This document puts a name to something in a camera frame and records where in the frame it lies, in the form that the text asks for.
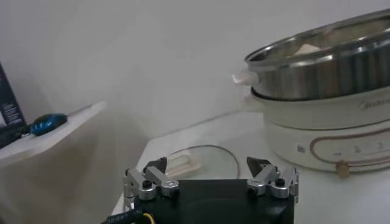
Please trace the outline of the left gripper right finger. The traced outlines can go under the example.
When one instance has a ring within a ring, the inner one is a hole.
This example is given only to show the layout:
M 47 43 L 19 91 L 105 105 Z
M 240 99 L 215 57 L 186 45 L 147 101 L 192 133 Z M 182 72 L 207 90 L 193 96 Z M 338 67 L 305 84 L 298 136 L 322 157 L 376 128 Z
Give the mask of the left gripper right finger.
M 274 198 L 299 198 L 299 173 L 296 167 L 281 171 L 266 159 L 247 157 L 247 166 L 252 178 L 247 180 L 247 194 L 258 198 L 267 192 Z

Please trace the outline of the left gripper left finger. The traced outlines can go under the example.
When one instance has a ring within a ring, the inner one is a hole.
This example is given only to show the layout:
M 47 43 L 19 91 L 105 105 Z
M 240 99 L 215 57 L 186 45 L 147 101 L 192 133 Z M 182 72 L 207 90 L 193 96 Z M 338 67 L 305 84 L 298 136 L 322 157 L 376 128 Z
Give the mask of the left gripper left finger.
M 126 169 L 123 176 L 124 198 L 138 197 L 142 201 L 154 200 L 158 192 L 162 197 L 177 199 L 180 195 L 180 185 L 177 180 L 165 175 L 168 160 L 160 158 L 148 162 L 142 171 Z

